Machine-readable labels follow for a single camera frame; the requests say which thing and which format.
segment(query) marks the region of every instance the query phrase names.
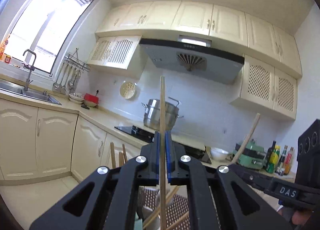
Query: tile floor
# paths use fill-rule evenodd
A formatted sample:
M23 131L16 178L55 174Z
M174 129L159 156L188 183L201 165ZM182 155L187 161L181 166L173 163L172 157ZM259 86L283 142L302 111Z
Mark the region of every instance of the tile floor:
M36 218L77 185L68 176L34 184L0 186L0 194L17 222L28 230Z

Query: triangular cutout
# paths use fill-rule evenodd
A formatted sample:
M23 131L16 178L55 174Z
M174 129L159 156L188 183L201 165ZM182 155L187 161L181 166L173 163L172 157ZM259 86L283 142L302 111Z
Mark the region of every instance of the triangular cutout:
M94 183L90 182L81 191L79 191L72 199L70 199L63 209L70 214L79 217L82 215L85 205L90 197L90 194L94 188Z
M247 216L260 210L260 206L236 182L231 182L231 187L236 195L242 213Z

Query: gas stove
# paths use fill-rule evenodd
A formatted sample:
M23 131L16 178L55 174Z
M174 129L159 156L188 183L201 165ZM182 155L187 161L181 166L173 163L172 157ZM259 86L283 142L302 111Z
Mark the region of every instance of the gas stove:
M134 126L134 125L133 126L115 126L115 128L144 142L152 143L154 141L154 136L155 136L154 133L143 130L137 126ZM183 146L186 150L187 155L194 157L199 161L203 161L211 164L211 160L207 152L190 147L190 146L186 146L186 145L183 145Z

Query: window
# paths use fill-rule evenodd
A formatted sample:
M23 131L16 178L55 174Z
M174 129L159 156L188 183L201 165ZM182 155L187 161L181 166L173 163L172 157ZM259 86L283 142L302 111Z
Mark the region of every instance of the window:
M15 24L5 49L6 54L33 63L36 69L51 74L67 35L93 0L32 0Z

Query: sink basin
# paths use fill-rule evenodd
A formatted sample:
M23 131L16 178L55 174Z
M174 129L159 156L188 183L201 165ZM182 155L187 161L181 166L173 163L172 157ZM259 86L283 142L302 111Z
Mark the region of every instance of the sink basin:
M15 93L17 95L26 96L32 99L37 99L57 105L61 105L59 101L57 101L54 97L49 95L46 91L41 92L34 89L28 89L28 91L24 90L23 86L11 83L9 81L0 79L0 89Z

